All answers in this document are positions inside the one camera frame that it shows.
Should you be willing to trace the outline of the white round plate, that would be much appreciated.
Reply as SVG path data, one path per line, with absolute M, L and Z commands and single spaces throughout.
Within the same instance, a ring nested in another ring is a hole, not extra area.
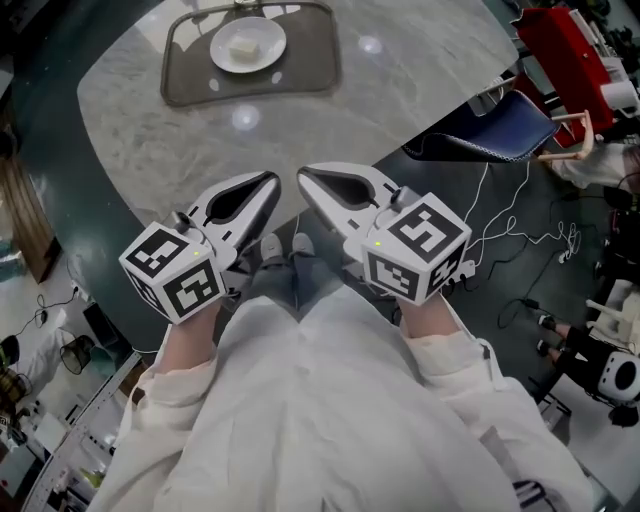
M 235 37 L 255 40 L 260 45 L 260 54 L 254 61 L 238 61 L 229 54 L 229 43 Z M 274 64 L 287 46 L 284 29 L 275 21 L 260 17 L 245 17 L 234 20 L 220 28 L 210 44 L 212 62 L 223 71 L 248 74 L 266 69 Z

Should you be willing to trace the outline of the dark blue chair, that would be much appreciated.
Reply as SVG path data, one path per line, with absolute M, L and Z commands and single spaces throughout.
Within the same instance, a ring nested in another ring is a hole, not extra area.
M 534 102 L 512 90 L 482 115 L 461 105 L 403 149 L 417 161 L 519 162 L 529 160 L 557 130 Z

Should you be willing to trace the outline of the red fabric wooden chair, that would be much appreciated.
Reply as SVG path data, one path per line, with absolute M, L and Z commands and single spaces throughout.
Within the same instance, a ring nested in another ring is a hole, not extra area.
M 611 110 L 605 102 L 600 86 L 632 82 L 631 76 L 578 10 L 527 8 L 511 25 L 541 66 L 561 106 L 569 114 L 588 112 L 595 134 L 604 136 L 622 121 L 640 117 L 640 108 Z

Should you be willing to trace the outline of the person's right forearm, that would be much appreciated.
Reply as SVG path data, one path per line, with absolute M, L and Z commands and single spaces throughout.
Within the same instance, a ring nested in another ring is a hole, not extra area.
M 441 295 L 399 305 L 403 337 L 429 386 L 447 396 L 507 389 L 491 345 L 462 327 Z

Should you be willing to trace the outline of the white cylinder container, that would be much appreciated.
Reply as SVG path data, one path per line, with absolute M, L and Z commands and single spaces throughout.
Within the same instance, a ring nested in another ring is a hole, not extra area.
M 640 96 L 630 80 L 611 82 L 600 86 L 601 94 L 611 110 L 640 108 Z

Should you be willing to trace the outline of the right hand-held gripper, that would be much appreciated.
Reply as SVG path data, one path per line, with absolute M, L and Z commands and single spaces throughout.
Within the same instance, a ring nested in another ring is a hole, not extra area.
M 297 182 L 330 230 L 352 236 L 348 270 L 376 295 L 422 305 L 464 256 L 471 230 L 462 219 L 435 194 L 398 188 L 375 167 L 315 163 L 298 170 Z

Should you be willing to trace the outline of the person's grey trouser legs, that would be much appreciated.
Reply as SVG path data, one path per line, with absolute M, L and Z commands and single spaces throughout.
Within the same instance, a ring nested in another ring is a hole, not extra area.
M 264 261 L 243 291 L 241 303 L 267 297 L 301 321 L 319 300 L 342 285 L 323 259 L 294 251 L 287 258 L 275 256 Z

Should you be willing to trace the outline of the grey marble table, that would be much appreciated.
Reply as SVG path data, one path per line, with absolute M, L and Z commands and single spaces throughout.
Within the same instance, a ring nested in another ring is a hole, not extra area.
M 164 0 L 82 78 L 78 98 L 95 153 L 143 222 L 187 209 L 209 186 L 272 171 L 277 228 L 303 210 L 297 170 L 371 165 L 485 89 L 517 50 L 483 0 L 325 0 L 342 77 L 332 92 L 174 108 L 161 97 L 170 26 L 232 0 Z

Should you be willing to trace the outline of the pale food block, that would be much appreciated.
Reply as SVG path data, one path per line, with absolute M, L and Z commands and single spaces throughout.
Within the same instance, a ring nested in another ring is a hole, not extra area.
M 228 46 L 230 56 L 238 61 L 254 61 L 260 54 L 260 45 L 253 39 L 233 38 Z

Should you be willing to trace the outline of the person's white shirt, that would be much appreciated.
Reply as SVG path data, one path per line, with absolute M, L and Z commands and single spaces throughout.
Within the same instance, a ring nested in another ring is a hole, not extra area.
M 515 379 L 440 394 L 349 287 L 298 321 L 267 297 L 219 341 L 191 423 L 127 408 L 88 512 L 592 512 L 580 465 Z

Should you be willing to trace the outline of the person's left forearm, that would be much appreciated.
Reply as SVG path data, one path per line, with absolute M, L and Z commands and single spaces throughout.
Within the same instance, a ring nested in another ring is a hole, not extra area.
M 219 300 L 168 327 L 161 350 L 141 375 L 145 396 L 132 413 L 139 425 L 191 423 L 202 409 L 217 363 L 213 342 Z

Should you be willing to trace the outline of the grey transparent tray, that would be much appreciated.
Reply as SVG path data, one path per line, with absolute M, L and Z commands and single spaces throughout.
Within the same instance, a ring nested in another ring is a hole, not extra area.
M 248 74 L 218 68 L 210 57 L 213 36 L 245 17 L 267 18 L 287 36 L 284 54 L 271 66 Z M 317 93 L 340 79 L 340 51 L 334 15 L 316 0 L 255 0 L 196 10 L 169 28 L 160 94 L 171 107 L 257 95 Z

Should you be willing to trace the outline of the perforated metal rail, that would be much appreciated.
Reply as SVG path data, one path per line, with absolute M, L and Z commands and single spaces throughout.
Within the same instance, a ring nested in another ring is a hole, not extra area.
M 62 476 L 63 469 L 83 439 L 89 433 L 95 418 L 104 408 L 105 403 L 119 389 L 128 374 L 140 363 L 141 355 L 133 352 L 121 367 L 109 377 L 80 412 L 71 430 L 63 437 L 59 446 L 45 462 L 35 483 L 29 492 L 21 512 L 44 512 L 48 498 L 55 484 Z

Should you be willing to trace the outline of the brown wooden slat panel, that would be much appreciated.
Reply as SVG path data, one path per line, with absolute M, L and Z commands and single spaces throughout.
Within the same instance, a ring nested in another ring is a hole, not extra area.
M 61 246 L 28 173 L 17 159 L 0 159 L 0 194 L 8 207 L 17 247 L 32 277 L 40 284 L 52 272 Z

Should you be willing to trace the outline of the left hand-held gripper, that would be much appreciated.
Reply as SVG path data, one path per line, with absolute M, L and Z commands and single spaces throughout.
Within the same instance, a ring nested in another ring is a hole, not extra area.
M 266 225 L 280 197 L 270 171 L 233 176 L 206 189 L 188 211 L 150 223 L 119 263 L 139 296 L 178 325 L 248 283 L 242 253 Z M 207 235 L 197 224 L 211 224 Z

